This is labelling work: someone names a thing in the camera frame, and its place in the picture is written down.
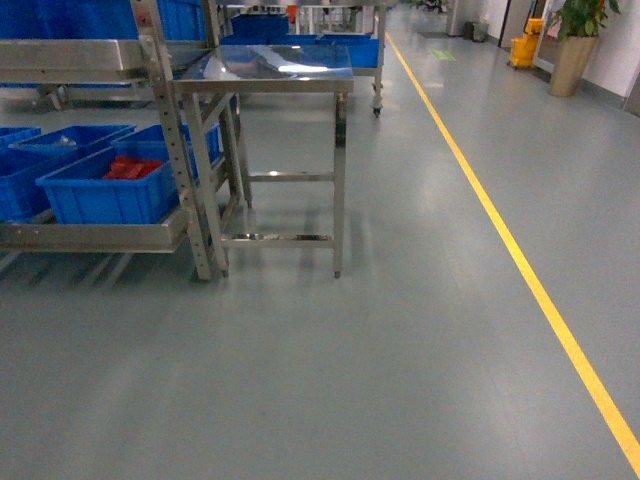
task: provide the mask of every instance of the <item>doorway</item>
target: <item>doorway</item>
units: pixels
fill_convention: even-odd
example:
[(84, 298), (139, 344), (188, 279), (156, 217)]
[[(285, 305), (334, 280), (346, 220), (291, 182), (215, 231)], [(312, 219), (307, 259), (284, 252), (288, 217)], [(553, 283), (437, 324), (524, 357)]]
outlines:
[(509, 0), (498, 46), (510, 50), (511, 40), (522, 36), (529, 14), (533, 13), (533, 18), (542, 18), (546, 3), (546, 0)]

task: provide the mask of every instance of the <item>yellow floor line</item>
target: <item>yellow floor line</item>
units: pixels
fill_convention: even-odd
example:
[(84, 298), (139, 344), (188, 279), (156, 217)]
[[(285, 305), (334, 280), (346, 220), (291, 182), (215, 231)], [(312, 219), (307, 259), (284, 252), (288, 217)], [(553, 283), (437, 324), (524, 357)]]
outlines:
[(551, 328), (564, 347), (564, 350), (573, 363), (573, 366), (578, 372), (578, 375), (580, 375), (580, 378), (582, 379), (585, 387), (589, 391), (589, 394), (593, 398), (593, 401), (600, 410), (602, 417), (604, 418), (605, 422), (607, 422), (607, 425), (611, 429), (611, 433), (626, 455), (627, 460), (629, 460), (631, 468), (633, 468), (636, 476), (640, 479), (640, 444), (638, 443), (638, 440), (629, 428), (629, 425), (620, 413), (620, 410), (618, 410), (618, 407), (613, 402), (604, 384), (589, 363), (587, 356), (582, 351), (582, 348), (580, 348), (580, 345), (571, 333), (571, 330), (569, 330), (569, 327), (563, 320), (560, 312), (558, 312), (558, 309), (556, 308), (553, 301), (551, 300), (551, 297), (538, 279), (538, 276), (531, 267), (531, 264), (524, 256), (522, 249), (509, 231), (507, 225), (504, 223), (504, 220), (502, 220), (500, 213), (491, 201), (491, 198), (489, 198), (489, 195), (487, 195), (487, 192), (485, 191), (484, 187), (478, 180), (478, 177), (469, 165), (469, 162), (462, 153), (462, 150), (460, 150), (460, 147), (458, 147), (458, 144), (451, 136), (451, 133), (449, 133), (449, 130), (447, 129), (444, 122), (442, 121), (442, 118), (431, 103), (431, 100), (429, 100), (429, 97), (418, 82), (418, 79), (407, 64), (406, 60), (402, 56), (402, 53), (400, 53), (400, 50), (393, 41), (393, 38), (389, 34), (386, 34), (386, 39), (398, 56), (400, 63), (407, 72), (407, 75), (409, 75), (411, 82), (418, 91), (420, 98), (422, 98), (422, 101), (429, 110), (429, 113), (433, 117), (433, 120), (436, 122), (436, 125), (438, 125), (440, 133), (442, 133), (442, 136), (447, 141), (449, 148), (451, 148), (451, 151), (458, 160), (460, 167), (462, 168), (464, 174), (467, 176), (467, 179), (469, 180), (469, 183), (478, 196), (480, 203), (482, 203), (482, 206), (486, 210), (489, 218), (498, 231), (498, 234), (506, 245), (507, 250), (509, 250), (511, 257), (518, 266), (518, 269), (524, 277), (525, 282), (527, 282), (527, 285), (531, 289), (531, 292), (538, 301), (542, 312), (547, 317)]

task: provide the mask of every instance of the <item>plant pot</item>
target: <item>plant pot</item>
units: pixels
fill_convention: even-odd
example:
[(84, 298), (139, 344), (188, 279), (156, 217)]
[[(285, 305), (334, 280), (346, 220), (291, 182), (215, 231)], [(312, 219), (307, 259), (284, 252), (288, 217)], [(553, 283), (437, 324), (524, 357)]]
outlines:
[(598, 37), (568, 37), (560, 42), (558, 57), (551, 75), (549, 87), (551, 95), (555, 97), (575, 95), (597, 41)]

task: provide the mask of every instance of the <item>stainless steel table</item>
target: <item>stainless steel table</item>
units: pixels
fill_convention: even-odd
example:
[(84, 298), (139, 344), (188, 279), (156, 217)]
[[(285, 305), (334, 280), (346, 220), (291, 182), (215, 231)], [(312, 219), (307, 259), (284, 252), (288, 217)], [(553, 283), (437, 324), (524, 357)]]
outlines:
[[(347, 95), (353, 91), (353, 71), (346, 47), (237, 46), (218, 47), (172, 82), (189, 125), (198, 168), (208, 162), (204, 132), (207, 119), (220, 116), (223, 147), (242, 179), (245, 199), (251, 208), (252, 182), (333, 182), (333, 235), (225, 234), (215, 189), (205, 185), (204, 204), (216, 261), (223, 275), (229, 264), (224, 249), (255, 247), (332, 248), (333, 270), (339, 278), (344, 245), (344, 191), (347, 139)], [(234, 118), (228, 96), (243, 92), (333, 93), (335, 108), (333, 171), (249, 173), (239, 117)], [(212, 95), (203, 110), (200, 95)]]

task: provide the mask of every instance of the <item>reflective tabletop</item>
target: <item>reflective tabletop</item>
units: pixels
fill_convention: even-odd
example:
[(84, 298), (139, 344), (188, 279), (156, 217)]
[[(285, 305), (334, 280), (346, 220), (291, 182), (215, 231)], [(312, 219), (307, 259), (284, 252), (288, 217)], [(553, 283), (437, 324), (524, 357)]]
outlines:
[(173, 83), (178, 93), (349, 93), (353, 71), (345, 46), (223, 45)]

